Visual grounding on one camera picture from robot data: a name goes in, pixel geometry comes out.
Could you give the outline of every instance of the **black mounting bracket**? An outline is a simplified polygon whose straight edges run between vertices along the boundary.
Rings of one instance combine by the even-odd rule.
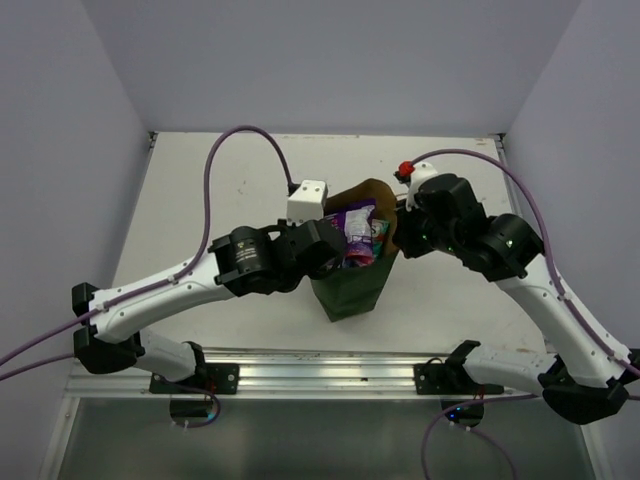
[[[237,363],[208,363],[206,365],[206,377],[213,387],[216,395],[235,395],[238,391],[240,379],[240,365]],[[159,395],[191,395],[180,388],[179,385],[168,384],[162,379],[151,376],[149,393]]]
[[[445,363],[418,363],[413,366],[413,381],[418,395],[475,395],[482,387],[485,395],[501,395],[500,385],[479,385],[473,381],[450,381]]]

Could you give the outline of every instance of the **white bracket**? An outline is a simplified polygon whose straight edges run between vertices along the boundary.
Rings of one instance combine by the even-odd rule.
[[[327,200],[327,184],[317,180],[305,180],[287,200],[287,225],[300,225],[309,220],[324,217]]]

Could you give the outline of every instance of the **snack package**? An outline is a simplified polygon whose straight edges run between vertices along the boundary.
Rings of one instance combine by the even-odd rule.
[[[347,240],[347,253],[342,264],[344,268],[363,267],[373,263],[371,215],[375,208],[375,200],[364,200],[325,217],[344,233]]]
[[[373,238],[373,257],[380,258],[382,246],[384,245],[384,237],[389,230],[389,222],[386,220],[371,220],[371,237]]]

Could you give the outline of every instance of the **cable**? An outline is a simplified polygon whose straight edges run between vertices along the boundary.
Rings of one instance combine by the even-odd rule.
[[[453,405],[449,408],[445,408],[442,412],[438,413],[438,415],[433,417],[429,425],[427,425],[427,428],[422,437],[422,443],[420,445],[420,463],[422,465],[422,473],[424,474],[424,478],[426,480],[433,480],[433,477],[429,473],[429,467],[427,466],[427,442],[429,441],[429,437],[431,436],[431,432],[436,426],[436,423],[438,423],[440,419],[446,418],[446,416],[449,413],[453,412],[456,408],[471,407],[473,405],[486,405],[489,403],[511,402],[511,401],[517,401],[517,400],[531,400],[533,398],[536,398],[536,396],[535,395],[518,395],[515,397],[494,397],[494,398],[485,398],[485,399],[479,399],[479,400],[468,400],[466,402]],[[517,479],[518,476],[517,476],[515,466],[511,461],[511,459],[509,458],[507,451],[502,446],[500,446],[495,440],[489,437],[486,433],[483,433],[483,432],[476,432],[476,433],[480,435],[482,438],[484,438],[485,440],[487,440],[489,443],[497,447],[498,450],[502,452],[502,454],[507,458],[507,461],[509,462],[509,466],[511,467],[511,472],[513,474],[514,480]]]
[[[73,358],[73,353],[65,353],[63,355],[57,355],[55,357],[45,358],[44,360],[30,363],[29,365],[16,368],[15,370],[11,370],[10,372],[0,375],[0,382],[2,382],[3,380],[7,380],[8,378],[15,377],[16,375],[19,375],[21,373],[28,372],[29,370],[33,370],[34,368],[42,367],[44,365],[49,365],[50,363],[59,362],[61,360],[66,360],[68,358]]]
[[[468,155],[471,157],[479,158],[480,160],[483,160],[495,167],[498,167],[513,181],[513,183],[515,183],[518,186],[518,188],[526,198],[527,203],[529,203],[529,206],[531,207],[531,211],[533,212],[533,216],[536,218],[536,222],[538,223],[538,227],[540,228],[542,243],[544,245],[544,250],[545,250],[544,258],[547,264],[547,269],[549,270],[551,281],[553,282],[554,286],[558,290],[560,297],[564,299],[565,305],[567,306],[571,314],[574,316],[574,318],[577,320],[578,324],[587,333],[587,335],[589,335],[591,340],[593,340],[596,343],[596,345],[598,345],[598,347],[600,347],[602,351],[604,351],[607,354],[607,356],[614,358],[616,363],[618,363],[618,365],[624,367],[626,370],[633,373],[636,377],[640,378],[640,370],[635,368],[629,362],[623,359],[616,358],[616,353],[614,352],[614,350],[610,348],[609,345],[607,345],[605,341],[602,340],[602,338],[600,338],[600,336],[591,327],[591,325],[589,325],[589,322],[587,321],[587,319],[584,318],[582,313],[580,313],[580,311],[575,306],[575,304],[571,300],[565,297],[567,291],[562,285],[560,275],[558,275],[558,271],[556,270],[556,267],[555,267],[555,259],[553,256],[553,251],[551,250],[551,241],[549,239],[549,233],[547,231],[546,224],[544,223],[544,219],[542,218],[542,213],[540,212],[540,209],[538,208],[538,205],[536,204],[533,198],[533,195],[531,194],[531,191],[529,191],[529,189],[524,184],[524,182],[520,179],[520,177],[518,177],[518,175],[513,173],[508,167],[506,167],[505,165],[491,158],[488,155],[485,155],[479,152],[474,152],[473,150],[466,150],[461,148],[445,148],[442,150],[434,150],[433,152],[425,153],[415,158],[414,160],[412,160],[411,165],[415,165],[416,163],[426,160],[427,158],[435,157],[438,155]]]
[[[178,423],[176,423],[176,425],[180,425],[183,428],[189,428],[189,429],[191,429],[191,428],[202,428],[202,427],[206,427],[208,425],[211,425],[220,416],[220,411],[222,410],[222,404],[220,403],[220,400],[218,400],[218,397],[216,397],[213,394],[213,392],[205,390],[204,388],[186,387],[186,386],[180,385],[178,383],[170,382],[169,380],[167,380],[166,378],[164,378],[162,376],[160,376],[160,381],[163,382],[163,383],[166,383],[167,385],[172,385],[172,386],[174,386],[176,388],[179,388],[180,390],[184,390],[185,392],[201,393],[202,395],[205,395],[205,396],[209,397],[213,401],[215,406],[216,406],[215,413],[210,413],[209,416],[207,417],[207,419],[204,422],[189,423],[188,420],[185,420],[185,422],[182,425],[180,425]]]
[[[215,141],[215,143],[211,147],[211,150],[209,151],[209,155],[207,156],[207,160],[205,162],[205,167],[204,167],[204,231],[202,233],[202,240],[200,241],[200,246],[198,247],[198,250],[195,256],[191,259],[191,261],[182,270],[180,270],[179,272],[173,275],[174,281],[181,279],[182,277],[187,275],[191,270],[193,270],[193,268],[196,266],[196,264],[200,261],[200,259],[204,255],[204,252],[207,248],[207,243],[209,241],[209,231],[211,229],[211,193],[210,193],[211,165],[213,164],[213,158],[218,152],[218,149],[220,148],[222,143],[231,135],[239,132],[253,132],[253,133],[262,135],[275,149],[278,155],[278,158],[280,159],[280,163],[282,164],[284,175],[287,180],[287,188],[294,185],[291,179],[291,172],[289,171],[289,166],[287,165],[287,160],[284,157],[284,153],[282,153],[282,149],[280,148],[276,140],[271,135],[269,135],[265,130],[258,127],[254,127],[252,125],[240,125],[235,128],[232,128],[231,130],[227,130],[225,133],[220,135],[220,137],[218,137],[218,139]],[[171,281],[169,279],[164,279],[158,282],[151,283],[144,287],[140,287],[138,289],[132,290],[131,292],[124,293],[118,297],[115,297],[109,301],[104,302],[104,305],[102,308],[105,310],[109,309],[110,307],[113,307],[114,305],[117,305],[122,301],[130,300],[139,295],[149,293],[153,290],[169,285],[170,283]],[[78,324],[87,322],[91,317],[93,317],[100,311],[101,310],[93,309],[83,315],[80,315],[78,318],[74,320],[64,323],[61,326],[56,327],[53,330],[50,330],[49,332],[46,332],[34,338],[33,340],[28,341],[24,345],[21,345],[20,347],[16,348],[15,350],[1,357],[0,367],[3,366],[5,363],[7,363],[9,360],[17,357],[21,353],[34,347],[35,345],[38,345],[39,343],[44,342],[45,340],[55,335],[58,335],[59,333],[64,332],[65,330],[68,330]]]
[[[478,430],[477,428],[469,428],[467,430],[467,427],[465,427],[463,425],[460,425],[458,423],[454,423],[454,425],[456,427],[460,428],[461,430],[464,430],[465,432],[473,433],[473,434],[477,435],[478,437],[480,437],[483,440],[485,440],[487,443],[491,444],[491,446],[495,447],[498,451],[500,451],[500,453],[502,453],[504,458],[507,460],[507,463],[509,464],[509,468],[511,469],[511,478],[513,480],[517,480],[518,479],[518,470],[516,469],[516,466],[513,463],[513,460],[511,459],[509,454],[507,453],[506,449],[502,445],[500,445],[496,440],[494,440],[488,434],[484,433],[482,430]]]

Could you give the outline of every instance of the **cable clip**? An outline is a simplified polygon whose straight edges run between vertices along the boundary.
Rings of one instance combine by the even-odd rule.
[[[615,360],[618,363],[629,362],[629,358],[626,355],[622,355],[620,352],[617,352],[616,350],[613,351],[613,355],[609,355],[607,358],[609,359],[609,361]]]

